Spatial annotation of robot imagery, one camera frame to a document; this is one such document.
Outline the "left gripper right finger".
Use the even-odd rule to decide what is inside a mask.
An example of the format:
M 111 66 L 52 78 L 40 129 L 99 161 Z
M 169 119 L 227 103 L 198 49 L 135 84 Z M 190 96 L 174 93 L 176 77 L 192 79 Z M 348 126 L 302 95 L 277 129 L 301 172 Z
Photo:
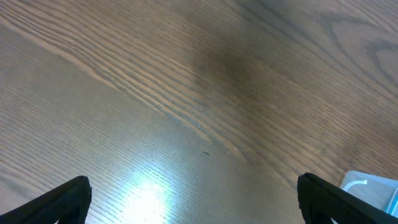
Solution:
M 297 180 L 298 204 L 306 224 L 397 224 L 397 218 L 312 173 Z

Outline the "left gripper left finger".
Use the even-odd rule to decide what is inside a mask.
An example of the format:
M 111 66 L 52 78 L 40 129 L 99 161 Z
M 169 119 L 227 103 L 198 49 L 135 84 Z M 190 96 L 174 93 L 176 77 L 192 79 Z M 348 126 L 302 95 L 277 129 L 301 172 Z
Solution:
M 92 199 L 87 176 L 80 175 L 1 215 L 1 224 L 84 224 Z

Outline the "clear plastic container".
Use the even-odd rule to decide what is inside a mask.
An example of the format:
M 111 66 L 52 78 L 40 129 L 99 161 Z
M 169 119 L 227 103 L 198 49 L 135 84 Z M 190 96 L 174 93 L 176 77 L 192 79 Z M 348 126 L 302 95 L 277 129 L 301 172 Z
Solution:
M 351 170 L 346 173 L 340 188 L 385 212 L 397 189 L 397 180 Z

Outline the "blue white cardboard box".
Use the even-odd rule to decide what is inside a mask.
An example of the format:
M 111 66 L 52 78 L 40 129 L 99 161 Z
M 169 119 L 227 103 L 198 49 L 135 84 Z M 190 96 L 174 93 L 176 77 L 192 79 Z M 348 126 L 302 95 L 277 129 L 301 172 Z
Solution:
M 389 203 L 387 204 L 387 207 L 385 209 L 385 212 L 393 217 L 398 217 L 398 189 L 395 189 L 395 191 L 392 194 L 392 197 L 389 200 Z

